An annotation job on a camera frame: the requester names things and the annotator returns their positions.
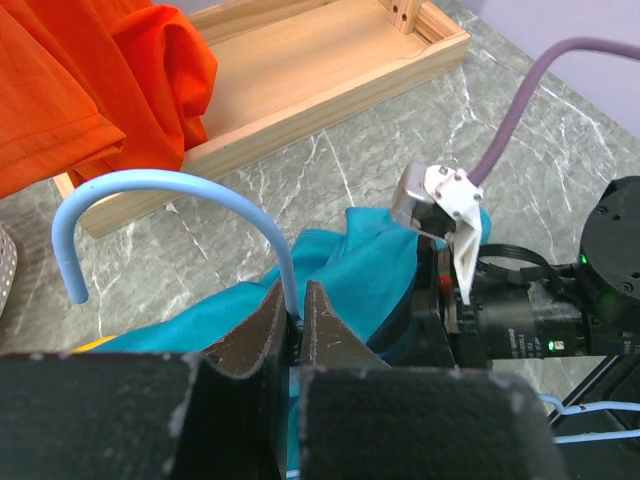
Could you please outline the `blue wire hanger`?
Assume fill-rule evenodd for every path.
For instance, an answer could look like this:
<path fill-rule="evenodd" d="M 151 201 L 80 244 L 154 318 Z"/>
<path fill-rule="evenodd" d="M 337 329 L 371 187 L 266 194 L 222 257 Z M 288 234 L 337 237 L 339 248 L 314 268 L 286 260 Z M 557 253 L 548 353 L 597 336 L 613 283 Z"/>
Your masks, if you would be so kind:
<path fill-rule="evenodd" d="M 440 207 L 444 210 L 444 216 L 454 220 L 458 224 L 458 230 L 454 234 L 454 244 L 461 247 L 461 253 L 454 254 L 455 273 L 462 277 L 462 292 L 465 301 L 469 300 L 471 292 L 471 259 L 476 259 L 480 242 L 480 206 L 483 191 L 478 186 L 473 175 L 471 179 L 462 169 L 447 170 L 441 166 L 419 169 L 418 173 L 406 175 L 409 180 L 401 180 L 398 192 L 402 201 L 409 201 L 410 205 Z M 171 192 L 192 195 L 198 198 L 218 203 L 238 215 L 244 217 L 254 227 L 260 230 L 274 248 L 279 267 L 282 269 L 284 300 L 287 311 L 293 314 L 294 320 L 298 318 L 298 292 L 294 280 L 294 265 L 287 241 L 274 221 L 254 203 L 238 193 L 203 178 L 164 170 L 134 169 L 107 174 L 98 179 L 89 181 L 72 193 L 57 210 L 52 227 L 52 242 L 54 254 L 63 277 L 67 292 L 74 303 L 84 303 L 88 299 L 88 290 L 77 257 L 74 231 L 79 217 L 97 203 L 112 194 L 136 191 L 136 190 L 167 190 Z M 600 401 L 592 404 L 575 407 L 561 406 L 557 398 L 542 395 L 541 400 L 558 407 L 561 415 L 586 414 L 599 411 L 613 413 L 615 410 L 639 413 L 639 403 Z M 622 430 L 612 432 L 591 432 L 569 436 L 560 436 L 554 439 L 562 445 L 580 445 L 586 447 L 622 447 L 629 444 L 627 450 L 632 453 L 625 454 L 628 460 L 617 460 L 618 465 L 624 470 L 623 479 L 631 479 L 631 475 L 639 474 L 639 429 Z M 305 455 L 310 453 L 302 446 L 296 446 L 298 453 L 291 453 L 293 459 L 299 461 L 301 469 L 296 474 L 300 479 L 311 479 L 309 460 Z"/>

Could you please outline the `teal t shirt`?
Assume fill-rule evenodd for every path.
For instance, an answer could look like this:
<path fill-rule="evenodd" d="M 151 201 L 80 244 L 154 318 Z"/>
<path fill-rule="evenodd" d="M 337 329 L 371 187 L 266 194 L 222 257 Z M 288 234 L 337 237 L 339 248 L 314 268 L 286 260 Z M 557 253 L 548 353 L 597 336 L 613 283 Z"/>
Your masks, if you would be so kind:
<path fill-rule="evenodd" d="M 292 249 L 296 290 L 323 285 L 337 316 L 368 342 L 412 285 L 418 235 L 391 219 L 384 208 L 350 207 L 342 233 L 308 229 Z M 174 318 L 129 331 L 98 346 L 100 352 L 185 353 L 201 351 L 228 334 L 262 303 L 280 271 L 241 282 L 193 305 Z"/>

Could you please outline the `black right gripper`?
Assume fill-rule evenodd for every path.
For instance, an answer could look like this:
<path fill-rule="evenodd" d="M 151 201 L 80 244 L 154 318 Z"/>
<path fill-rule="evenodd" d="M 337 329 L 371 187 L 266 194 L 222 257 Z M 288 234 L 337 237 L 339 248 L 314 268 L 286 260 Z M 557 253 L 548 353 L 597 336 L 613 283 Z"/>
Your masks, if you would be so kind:
<path fill-rule="evenodd" d="M 465 303 L 448 250 L 421 238 L 417 259 L 410 364 L 488 368 L 495 360 L 594 355 L 575 265 L 552 265 L 515 245 L 484 245 Z"/>

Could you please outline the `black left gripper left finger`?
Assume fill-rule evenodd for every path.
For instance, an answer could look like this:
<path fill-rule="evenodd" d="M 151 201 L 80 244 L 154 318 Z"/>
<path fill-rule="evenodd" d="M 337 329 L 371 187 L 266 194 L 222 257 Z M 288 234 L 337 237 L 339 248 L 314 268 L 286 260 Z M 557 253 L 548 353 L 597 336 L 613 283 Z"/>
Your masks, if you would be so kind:
<path fill-rule="evenodd" d="M 289 326 L 281 284 L 197 357 L 172 479 L 282 479 Z"/>

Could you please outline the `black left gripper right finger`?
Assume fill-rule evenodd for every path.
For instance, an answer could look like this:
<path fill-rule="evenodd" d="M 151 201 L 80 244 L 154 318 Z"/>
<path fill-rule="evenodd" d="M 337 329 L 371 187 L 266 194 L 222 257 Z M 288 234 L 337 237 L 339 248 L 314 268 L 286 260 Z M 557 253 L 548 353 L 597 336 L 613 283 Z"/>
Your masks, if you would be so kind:
<path fill-rule="evenodd" d="M 564 479 L 545 411 L 520 377 L 392 368 L 306 288 L 299 394 L 304 479 Z"/>

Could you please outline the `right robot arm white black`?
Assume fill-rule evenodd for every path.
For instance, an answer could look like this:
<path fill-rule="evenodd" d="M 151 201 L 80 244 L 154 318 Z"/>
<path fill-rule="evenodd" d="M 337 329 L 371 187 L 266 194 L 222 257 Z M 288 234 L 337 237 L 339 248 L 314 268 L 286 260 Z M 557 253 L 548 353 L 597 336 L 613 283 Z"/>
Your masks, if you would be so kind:
<path fill-rule="evenodd" d="M 444 251 L 418 244 L 408 307 L 410 357 L 420 365 L 482 368 L 495 360 L 598 356 L 602 364 L 557 416 L 609 412 L 617 435 L 639 433 L 639 180 L 614 180 L 586 219 L 577 259 L 553 265 L 520 246 L 479 251 L 464 305 Z"/>

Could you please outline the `yellow plastic tray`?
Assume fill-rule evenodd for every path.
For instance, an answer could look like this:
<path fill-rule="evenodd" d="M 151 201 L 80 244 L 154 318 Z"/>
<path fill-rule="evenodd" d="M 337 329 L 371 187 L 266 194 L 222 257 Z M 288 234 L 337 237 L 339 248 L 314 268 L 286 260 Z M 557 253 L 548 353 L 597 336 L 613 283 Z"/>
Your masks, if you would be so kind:
<path fill-rule="evenodd" d="M 113 340 L 113 339 L 115 339 L 115 336 L 105 336 L 105 337 L 102 337 L 102 338 L 100 338 L 100 339 L 97 339 L 97 340 L 92 341 L 92 342 L 90 342 L 90 343 L 87 343 L 87 344 L 85 344 L 85 345 L 82 345 L 82 346 L 79 346 L 79 347 L 74 348 L 74 349 L 72 350 L 72 353 L 73 353 L 73 354 L 76 354 L 76 353 L 84 353 L 84 352 L 87 352 L 87 351 L 93 350 L 93 349 L 97 348 L 98 346 L 100 346 L 100 345 L 102 345 L 102 344 L 104 344 L 104 343 L 106 343 L 106 342 L 109 342 L 109 341 L 111 341 L 111 340 Z"/>

